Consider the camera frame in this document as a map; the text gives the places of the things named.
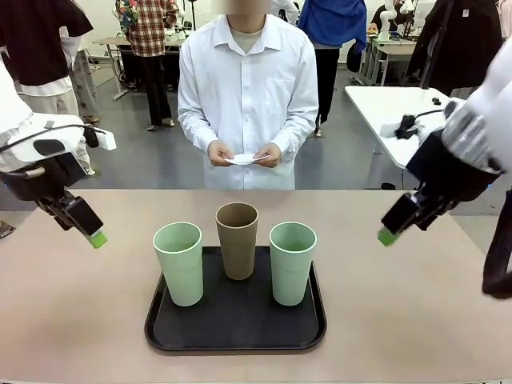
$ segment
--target cup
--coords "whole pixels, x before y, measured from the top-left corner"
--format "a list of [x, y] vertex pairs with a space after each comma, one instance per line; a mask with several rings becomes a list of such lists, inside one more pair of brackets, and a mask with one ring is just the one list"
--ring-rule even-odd
[[316, 233], [300, 222], [283, 222], [270, 232], [272, 295], [284, 306], [304, 299], [310, 274]]
[[252, 205], [232, 202], [221, 206], [217, 220], [224, 272], [233, 280], [244, 280], [254, 270], [258, 211]]
[[201, 230], [189, 222], [175, 222], [158, 230], [153, 246], [174, 304], [192, 306], [201, 300]]

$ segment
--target green cup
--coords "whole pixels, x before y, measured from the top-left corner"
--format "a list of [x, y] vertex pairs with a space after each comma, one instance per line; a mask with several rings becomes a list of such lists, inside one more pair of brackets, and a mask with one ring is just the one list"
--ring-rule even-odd
[[270, 232], [272, 294], [284, 306], [304, 299], [310, 274], [316, 233], [300, 222], [283, 222]]
[[192, 306], [201, 300], [201, 230], [189, 222], [175, 222], [158, 230], [153, 246], [174, 304]]

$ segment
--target hand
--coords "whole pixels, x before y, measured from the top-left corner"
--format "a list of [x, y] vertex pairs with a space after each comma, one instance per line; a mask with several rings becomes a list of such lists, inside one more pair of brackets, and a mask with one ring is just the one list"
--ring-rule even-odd
[[378, 34], [377, 24], [372, 22], [368, 27], [368, 34]]
[[260, 166], [266, 166], [267, 168], [275, 168], [281, 162], [281, 155], [282, 154], [279, 147], [271, 142], [261, 148], [260, 151], [256, 153], [254, 158], [263, 158], [268, 156], [268, 158], [258, 160], [256, 164], [259, 164]]
[[230, 166], [231, 163], [226, 159], [234, 158], [231, 150], [220, 140], [212, 141], [208, 145], [208, 157], [212, 166]]

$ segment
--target beige table surface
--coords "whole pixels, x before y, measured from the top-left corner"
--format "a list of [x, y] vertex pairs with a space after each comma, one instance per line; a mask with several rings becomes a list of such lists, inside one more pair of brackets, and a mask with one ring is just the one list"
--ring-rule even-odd
[[[482, 253], [448, 216], [392, 248], [376, 239], [399, 196], [384, 191], [82, 190], [110, 242], [94, 251], [36, 211], [0, 243], [0, 378], [36, 382], [479, 381], [512, 376], [512, 302], [480, 292]], [[245, 201], [258, 243], [298, 220], [318, 232], [328, 321], [300, 355], [165, 356], [143, 326], [160, 274], [153, 233]]]

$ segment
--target shirt collar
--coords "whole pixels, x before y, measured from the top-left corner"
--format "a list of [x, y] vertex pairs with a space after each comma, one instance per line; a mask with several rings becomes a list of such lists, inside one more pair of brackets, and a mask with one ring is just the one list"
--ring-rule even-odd
[[[227, 44], [232, 50], [237, 52], [239, 51], [236, 49], [238, 48], [238, 45], [235, 40], [233, 40], [230, 24], [228, 23], [227, 16], [225, 15], [221, 16], [214, 30], [214, 46], [220, 46], [221, 44]], [[251, 53], [256, 54], [263, 52], [265, 48], [270, 48], [272, 50], [282, 49], [279, 26], [272, 15], [266, 16], [262, 36], [251, 50]]]

